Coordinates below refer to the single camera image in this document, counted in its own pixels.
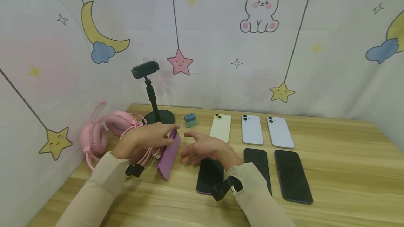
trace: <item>hand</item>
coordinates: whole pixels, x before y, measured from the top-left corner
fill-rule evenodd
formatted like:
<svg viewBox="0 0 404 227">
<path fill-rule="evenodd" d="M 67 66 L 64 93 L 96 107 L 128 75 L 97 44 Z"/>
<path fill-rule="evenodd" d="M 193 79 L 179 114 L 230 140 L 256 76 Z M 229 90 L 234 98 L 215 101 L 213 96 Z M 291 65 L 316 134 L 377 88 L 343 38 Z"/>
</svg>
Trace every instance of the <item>hand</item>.
<svg viewBox="0 0 404 227">
<path fill-rule="evenodd" d="M 218 138 L 211 137 L 196 131 L 189 131 L 185 137 L 193 137 L 195 143 L 188 145 L 181 153 L 183 163 L 199 164 L 204 158 L 218 159 L 218 152 L 226 143 Z"/>
<path fill-rule="evenodd" d="M 223 165 L 225 171 L 232 166 L 243 164 L 234 150 L 224 141 L 215 137 L 190 131 L 184 134 L 185 137 L 193 137 L 195 143 L 188 145 L 181 153 L 183 163 L 199 164 L 204 158 L 209 157 L 218 160 Z"/>
<path fill-rule="evenodd" d="M 148 148 L 171 145 L 173 139 L 168 139 L 168 134 L 173 129 L 179 128 L 178 124 L 162 124 L 161 122 L 133 128 L 124 134 L 111 154 L 115 158 L 124 160 L 130 158 L 138 147 Z"/>
</svg>

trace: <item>pink star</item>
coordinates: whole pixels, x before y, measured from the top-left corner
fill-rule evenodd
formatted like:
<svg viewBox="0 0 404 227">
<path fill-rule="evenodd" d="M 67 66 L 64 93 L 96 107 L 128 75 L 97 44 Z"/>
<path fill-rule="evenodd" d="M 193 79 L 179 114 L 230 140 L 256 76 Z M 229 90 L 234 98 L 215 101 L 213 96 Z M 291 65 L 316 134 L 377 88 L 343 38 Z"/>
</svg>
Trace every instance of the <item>pink star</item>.
<svg viewBox="0 0 404 227">
<path fill-rule="evenodd" d="M 174 66 L 173 74 L 176 75 L 176 74 L 178 74 L 180 72 L 183 72 L 184 74 L 189 75 L 188 66 L 194 60 L 189 59 L 189 58 L 184 58 L 181 51 L 179 51 L 179 49 L 178 49 L 175 57 L 167 58 L 167 61 L 170 62 Z"/>
</svg>

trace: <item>smartphone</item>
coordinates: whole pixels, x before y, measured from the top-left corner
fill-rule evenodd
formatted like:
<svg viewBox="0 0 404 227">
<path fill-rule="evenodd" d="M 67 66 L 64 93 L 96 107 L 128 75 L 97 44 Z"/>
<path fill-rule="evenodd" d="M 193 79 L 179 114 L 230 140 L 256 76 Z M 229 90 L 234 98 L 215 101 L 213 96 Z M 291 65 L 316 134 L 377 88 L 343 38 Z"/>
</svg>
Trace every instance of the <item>smartphone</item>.
<svg viewBox="0 0 404 227">
<path fill-rule="evenodd" d="M 267 123 L 272 145 L 274 147 L 295 147 L 292 136 L 290 136 L 289 127 L 284 118 L 268 117 Z"/>
<path fill-rule="evenodd" d="M 268 190 L 272 195 L 267 152 L 259 149 L 246 148 L 244 149 L 243 158 L 244 163 L 252 162 L 258 171 L 260 171 L 262 176 L 266 179 Z"/>
<path fill-rule="evenodd" d="M 230 137 L 231 116 L 216 113 L 213 116 L 212 127 L 209 136 L 229 142 Z"/>
<path fill-rule="evenodd" d="M 313 197 L 296 152 L 275 150 L 275 162 L 282 197 L 287 201 L 312 204 Z"/>
<path fill-rule="evenodd" d="M 157 164 L 157 171 L 167 181 L 170 177 L 179 146 L 181 145 L 181 138 L 176 129 L 170 133 L 170 139 L 173 139 L 171 145 L 160 148 L 160 161 Z"/>
<path fill-rule="evenodd" d="M 205 158 L 199 167 L 196 191 L 200 194 L 211 195 L 212 188 L 224 181 L 224 168 L 217 160 Z"/>
<path fill-rule="evenodd" d="M 245 144 L 263 145 L 260 117 L 255 115 L 241 116 L 242 138 Z"/>
</svg>

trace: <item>phone stand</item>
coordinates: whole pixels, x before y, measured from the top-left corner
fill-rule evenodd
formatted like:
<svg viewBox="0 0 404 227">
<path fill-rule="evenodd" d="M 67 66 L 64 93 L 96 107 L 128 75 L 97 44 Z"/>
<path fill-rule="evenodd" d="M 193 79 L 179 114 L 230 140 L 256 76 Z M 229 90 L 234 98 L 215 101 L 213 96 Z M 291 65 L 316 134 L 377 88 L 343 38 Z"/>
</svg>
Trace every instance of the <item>phone stand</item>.
<svg viewBox="0 0 404 227">
<path fill-rule="evenodd" d="M 148 124 L 154 124 L 157 122 L 161 122 L 163 124 L 175 123 L 175 117 L 171 111 L 159 110 L 156 103 L 156 94 L 154 93 L 154 88 L 152 87 L 152 81 L 148 79 L 147 76 L 145 76 L 144 78 L 145 78 L 144 82 L 146 83 L 147 95 L 149 96 L 149 101 L 151 102 L 151 106 L 153 108 L 153 111 L 151 113 L 144 116 L 144 118 L 147 120 L 147 123 Z"/>
<path fill-rule="evenodd" d="M 152 87 L 152 81 L 147 79 L 148 75 L 155 73 L 159 69 L 160 67 L 157 62 L 148 61 L 141 65 L 133 67 L 131 72 L 135 79 L 141 79 L 141 78 L 145 79 L 144 83 L 146 83 L 147 95 L 149 96 L 149 100 L 153 108 L 153 111 L 151 113 L 144 116 L 144 119 L 147 120 L 147 123 L 154 124 L 157 122 L 161 122 L 163 124 L 173 124 L 175 123 L 174 114 L 168 110 L 159 110 L 159 108 L 157 108 L 156 94 L 154 93 L 154 89 Z"/>
</svg>

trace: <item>black wrist strap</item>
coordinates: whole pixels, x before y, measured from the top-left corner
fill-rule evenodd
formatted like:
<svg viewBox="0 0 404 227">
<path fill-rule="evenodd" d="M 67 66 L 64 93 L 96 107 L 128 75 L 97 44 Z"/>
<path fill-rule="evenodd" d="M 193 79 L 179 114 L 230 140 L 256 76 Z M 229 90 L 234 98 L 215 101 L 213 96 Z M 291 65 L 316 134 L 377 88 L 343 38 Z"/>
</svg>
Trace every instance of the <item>black wrist strap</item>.
<svg viewBox="0 0 404 227">
<path fill-rule="evenodd" d="M 127 176 L 136 176 L 139 177 L 144 170 L 144 166 L 141 166 L 140 164 L 136 163 L 134 166 L 130 165 L 125 171 L 125 174 Z"/>
<path fill-rule="evenodd" d="M 239 179 L 234 176 L 228 176 L 228 178 L 223 183 L 213 186 L 213 198 L 215 198 L 216 201 L 222 200 L 231 187 L 233 187 L 236 192 L 239 192 L 243 189 L 243 185 Z"/>
</svg>

